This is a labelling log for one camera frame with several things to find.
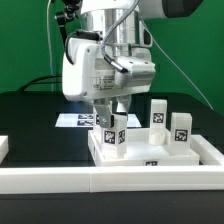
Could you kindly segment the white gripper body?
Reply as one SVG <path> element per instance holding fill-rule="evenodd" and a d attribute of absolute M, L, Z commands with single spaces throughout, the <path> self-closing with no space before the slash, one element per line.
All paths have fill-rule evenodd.
<path fill-rule="evenodd" d="M 70 101 L 92 101 L 132 94 L 130 87 L 115 84 L 115 69 L 102 57 L 95 41 L 71 38 L 68 55 L 63 58 L 62 91 Z"/>

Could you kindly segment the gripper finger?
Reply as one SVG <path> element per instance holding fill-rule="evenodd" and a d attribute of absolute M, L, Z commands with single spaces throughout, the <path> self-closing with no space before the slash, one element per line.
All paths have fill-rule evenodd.
<path fill-rule="evenodd" d="M 109 99 L 95 99 L 93 101 L 93 106 L 99 116 L 99 125 L 102 128 L 111 128 L 113 126 L 113 115 L 111 112 Z"/>
<path fill-rule="evenodd" d="M 127 113 L 131 106 L 132 97 L 130 95 L 118 96 L 116 98 L 118 113 Z"/>

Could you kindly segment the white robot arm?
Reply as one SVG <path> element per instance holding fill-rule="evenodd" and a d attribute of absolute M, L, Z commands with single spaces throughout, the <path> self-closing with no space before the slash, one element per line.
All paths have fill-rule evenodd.
<path fill-rule="evenodd" d="M 81 28 L 66 38 L 62 90 L 92 104 L 103 128 L 114 125 L 110 100 L 126 113 L 131 96 L 149 90 L 156 70 L 144 21 L 192 15 L 204 0 L 80 0 Z"/>

